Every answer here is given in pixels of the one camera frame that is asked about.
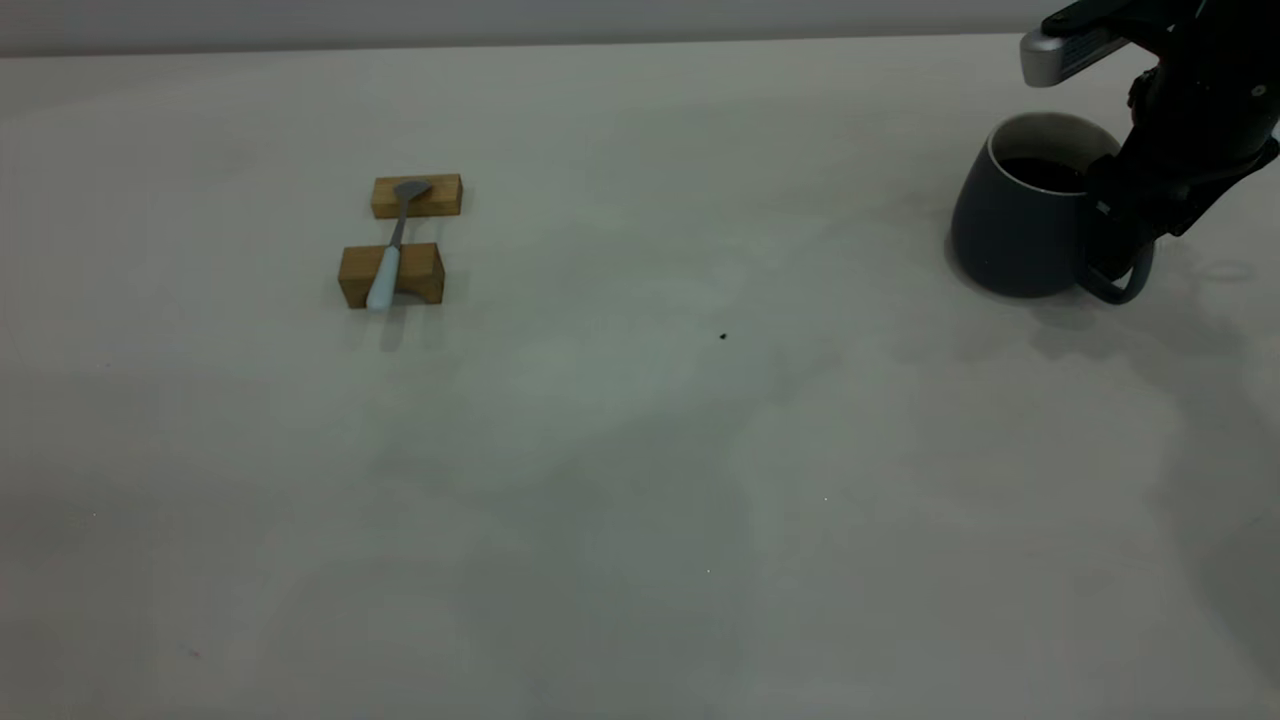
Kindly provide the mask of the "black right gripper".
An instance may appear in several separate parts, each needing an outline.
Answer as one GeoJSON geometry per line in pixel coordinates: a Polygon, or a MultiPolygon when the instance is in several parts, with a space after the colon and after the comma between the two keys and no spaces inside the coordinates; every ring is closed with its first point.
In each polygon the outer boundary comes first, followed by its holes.
{"type": "Polygon", "coordinates": [[[1088,268],[1119,281],[1276,159],[1277,4],[1111,1],[1093,23],[1158,60],[1132,86],[1121,150],[1088,174],[1088,268]]]}

